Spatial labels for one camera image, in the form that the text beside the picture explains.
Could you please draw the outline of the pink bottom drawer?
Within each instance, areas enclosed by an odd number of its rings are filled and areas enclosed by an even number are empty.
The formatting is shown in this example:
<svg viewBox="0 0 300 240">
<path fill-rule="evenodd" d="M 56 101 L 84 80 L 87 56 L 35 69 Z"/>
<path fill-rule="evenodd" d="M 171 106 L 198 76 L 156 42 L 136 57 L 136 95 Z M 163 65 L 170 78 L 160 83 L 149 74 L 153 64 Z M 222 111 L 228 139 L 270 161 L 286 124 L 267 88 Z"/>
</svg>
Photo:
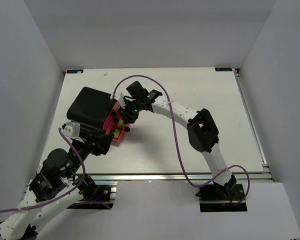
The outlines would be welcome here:
<svg viewBox="0 0 300 240">
<path fill-rule="evenodd" d="M 130 131 L 130 124 L 124 124 L 122 119 L 119 119 L 116 122 L 112 121 L 106 128 L 106 134 L 113 134 L 114 137 L 112 140 L 118 145 L 123 140 L 125 134 L 129 133 Z"/>
</svg>

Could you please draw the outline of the pink drawer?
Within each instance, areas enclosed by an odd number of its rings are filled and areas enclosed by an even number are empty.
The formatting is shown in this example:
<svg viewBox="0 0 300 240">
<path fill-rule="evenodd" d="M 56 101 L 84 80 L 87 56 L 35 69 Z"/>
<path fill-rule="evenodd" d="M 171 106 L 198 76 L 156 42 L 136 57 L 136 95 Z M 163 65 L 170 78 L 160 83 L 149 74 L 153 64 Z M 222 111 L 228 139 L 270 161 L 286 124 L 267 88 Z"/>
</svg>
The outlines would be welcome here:
<svg viewBox="0 0 300 240">
<path fill-rule="evenodd" d="M 120 120 L 122 119 L 122 116 L 118 113 L 117 110 L 112 109 L 108 116 L 106 117 L 104 123 L 103 123 L 103 129 L 106 132 L 111 132 L 115 128 L 118 127 L 118 124 Z"/>
<path fill-rule="evenodd" d="M 117 124 L 119 120 L 118 109 L 120 105 L 116 102 L 113 104 L 111 110 L 109 111 L 106 119 L 103 122 L 103 129 L 106 130 L 109 125 Z"/>
<path fill-rule="evenodd" d="M 112 121 L 106 128 L 106 134 L 113 134 L 114 137 L 112 140 L 118 145 L 123 140 L 125 134 L 129 133 L 130 131 L 130 124 L 124 124 L 122 119 L 119 119 L 116 122 Z"/>
</svg>

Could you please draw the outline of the pink top drawer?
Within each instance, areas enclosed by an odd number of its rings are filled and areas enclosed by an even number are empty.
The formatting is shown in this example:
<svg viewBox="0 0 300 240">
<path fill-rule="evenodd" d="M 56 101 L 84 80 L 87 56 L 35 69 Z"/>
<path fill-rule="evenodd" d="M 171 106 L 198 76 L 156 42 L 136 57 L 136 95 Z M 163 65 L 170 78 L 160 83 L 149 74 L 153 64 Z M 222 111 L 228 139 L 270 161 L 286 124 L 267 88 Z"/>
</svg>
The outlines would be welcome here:
<svg viewBox="0 0 300 240">
<path fill-rule="evenodd" d="M 117 124 L 119 120 L 118 109 L 120 105 L 116 102 L 113 104 L 111 110 L 109 111 L 106 119 L 103 122 L 103 129 L 106 130 L 109 125 Z"/>
</svg>

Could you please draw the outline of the lime rectangular lego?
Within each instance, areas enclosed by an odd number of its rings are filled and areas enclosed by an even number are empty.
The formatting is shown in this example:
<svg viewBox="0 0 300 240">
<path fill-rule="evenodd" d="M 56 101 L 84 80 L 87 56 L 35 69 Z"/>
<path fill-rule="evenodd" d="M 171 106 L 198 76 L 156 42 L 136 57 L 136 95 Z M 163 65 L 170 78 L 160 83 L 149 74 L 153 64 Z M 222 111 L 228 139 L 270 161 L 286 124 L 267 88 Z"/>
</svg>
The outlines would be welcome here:
<svg viewBox="0 0 300 240">
<path fill-rule="evenodd" d="M 119 135 L 120 135 L 121 131 L 119 129 L 116 129 L 113 134 L 114 134 L 114 138 L 118 139 Z"/>
</svg>

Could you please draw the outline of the black drawer cabinet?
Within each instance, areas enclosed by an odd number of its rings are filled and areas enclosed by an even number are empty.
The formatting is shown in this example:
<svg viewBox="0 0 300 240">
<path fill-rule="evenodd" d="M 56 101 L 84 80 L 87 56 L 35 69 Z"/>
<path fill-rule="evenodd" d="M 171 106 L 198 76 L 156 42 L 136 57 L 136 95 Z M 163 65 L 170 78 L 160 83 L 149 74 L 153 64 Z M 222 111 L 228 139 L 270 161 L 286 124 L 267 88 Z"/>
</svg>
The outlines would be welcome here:
<svg viewBox="0 0 300 240">
<path fill-rule="evenodd" d="M 69 107 L 66 117 L 81 125 L 101 130 L 113 105 L 110 93 L 85 86 Z"/>
</svg>

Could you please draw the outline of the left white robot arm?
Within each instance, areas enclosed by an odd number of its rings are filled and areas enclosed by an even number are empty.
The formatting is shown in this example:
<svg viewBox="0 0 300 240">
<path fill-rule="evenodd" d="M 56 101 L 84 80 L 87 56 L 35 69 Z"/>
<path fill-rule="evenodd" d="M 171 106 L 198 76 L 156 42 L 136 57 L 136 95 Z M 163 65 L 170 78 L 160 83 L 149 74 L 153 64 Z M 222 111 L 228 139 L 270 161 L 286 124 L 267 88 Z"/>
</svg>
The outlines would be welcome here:
<svg viewBox="0 0 300 240">
<path fill-rule="evenodd" d="M 109 185 L 97 185 L 79 168 L 89 155 L 105 155 L 114 135 L 84 135 L 83 140 L 67 140 L 69 150 L 56 148 L 43 161 L 40 171 L 26 189 L 17 208 L 9 209 L 11 215 L 0 222 L 3 240 L 35 240 L 38 233 L 54 217 L 71 206 L 105 205 L 110 200 Z"/>
</svg>

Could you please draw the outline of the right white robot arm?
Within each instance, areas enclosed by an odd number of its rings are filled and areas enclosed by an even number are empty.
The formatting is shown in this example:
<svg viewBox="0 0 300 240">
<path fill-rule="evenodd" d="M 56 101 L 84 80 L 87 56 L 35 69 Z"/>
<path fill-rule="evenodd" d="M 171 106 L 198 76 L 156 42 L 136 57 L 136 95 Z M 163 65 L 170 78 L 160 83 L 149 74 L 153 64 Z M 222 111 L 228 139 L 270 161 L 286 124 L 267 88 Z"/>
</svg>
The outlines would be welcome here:
<svg viewBox="0 0 300 240">
<path fill-rule="evenodd" d="M 219 130 L 211 113 L 203 108 L 193 110 L 172 101 L 166 90 L 148 91 L 139 81 L 127 87 L 129 93 L 113 93 L 111 98 L 119 103 L 118 112 L 125 124 L 133 124 L 141 111 L 150 111 L 165 116 L 172 123 L 180 124 L 187 130 L 192 148 L 201 153 L 212 174 L 214 186 L 228 195 L 237 183 L 229 170 L 219 146 Z"/>
</svg>

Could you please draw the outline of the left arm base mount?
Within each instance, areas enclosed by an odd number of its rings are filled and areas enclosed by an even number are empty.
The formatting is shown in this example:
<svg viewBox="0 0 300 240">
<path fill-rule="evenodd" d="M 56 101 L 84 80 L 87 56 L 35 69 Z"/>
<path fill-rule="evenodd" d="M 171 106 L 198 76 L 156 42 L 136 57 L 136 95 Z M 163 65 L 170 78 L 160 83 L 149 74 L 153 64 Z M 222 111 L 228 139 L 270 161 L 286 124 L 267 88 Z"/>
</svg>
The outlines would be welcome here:
<svg viewBox="0 0 300 240">
<path fill-rule="evenodd" d="M 116 197 L 116 186 L 108 183 L 96 183 L 88 174 L 79 186 L 82 199 L 72 203 L 67 209 L 75 210 L 111 210 Z"/>
</svg>

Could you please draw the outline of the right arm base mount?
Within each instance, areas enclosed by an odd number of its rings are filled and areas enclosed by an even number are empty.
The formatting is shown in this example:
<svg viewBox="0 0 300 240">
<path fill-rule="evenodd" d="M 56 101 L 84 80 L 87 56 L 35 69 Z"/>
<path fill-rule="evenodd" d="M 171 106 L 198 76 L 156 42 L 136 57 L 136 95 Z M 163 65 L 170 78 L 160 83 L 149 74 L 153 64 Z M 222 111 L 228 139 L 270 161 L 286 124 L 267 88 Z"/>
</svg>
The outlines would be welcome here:
<svg viewBox="0 0 300 240">
<path fill-rule="evenodd" d="M 228 195 L 219 191 L 213 184 L 201 187 L 195 194 L 199 200 L 201 213 L 247 212 L 245 191 L 242 184 L 236 184 Z"/>
</svg>

